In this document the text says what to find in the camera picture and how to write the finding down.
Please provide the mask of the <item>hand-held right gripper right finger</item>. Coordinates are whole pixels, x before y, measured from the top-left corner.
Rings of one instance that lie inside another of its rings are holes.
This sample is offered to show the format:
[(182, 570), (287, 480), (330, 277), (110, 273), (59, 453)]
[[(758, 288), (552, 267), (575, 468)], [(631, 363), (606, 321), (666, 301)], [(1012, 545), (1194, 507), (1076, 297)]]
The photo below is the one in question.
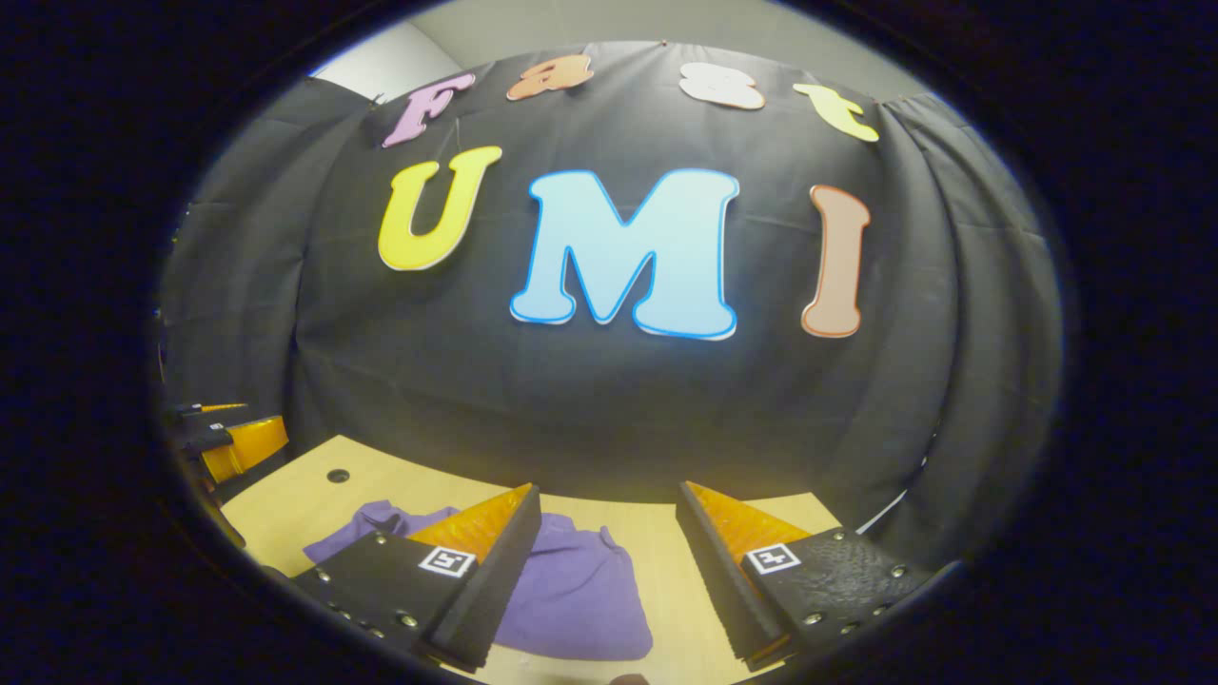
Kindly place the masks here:
[(844, 527), (810, 533), (683, 481), (676, 518), (730, 646), (750, 672), (836, 663), (916, 613), (938, 574)]

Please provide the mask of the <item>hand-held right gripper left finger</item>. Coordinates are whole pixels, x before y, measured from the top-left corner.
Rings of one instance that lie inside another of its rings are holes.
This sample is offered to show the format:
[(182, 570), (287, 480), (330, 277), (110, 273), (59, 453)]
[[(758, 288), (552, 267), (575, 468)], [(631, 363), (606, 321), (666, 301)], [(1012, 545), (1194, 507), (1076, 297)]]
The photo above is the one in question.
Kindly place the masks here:
[(541, 523), (540, 488), (524, 484), (407, 538), (369, 531), (290, 581), (391, 655), (474, 673)]

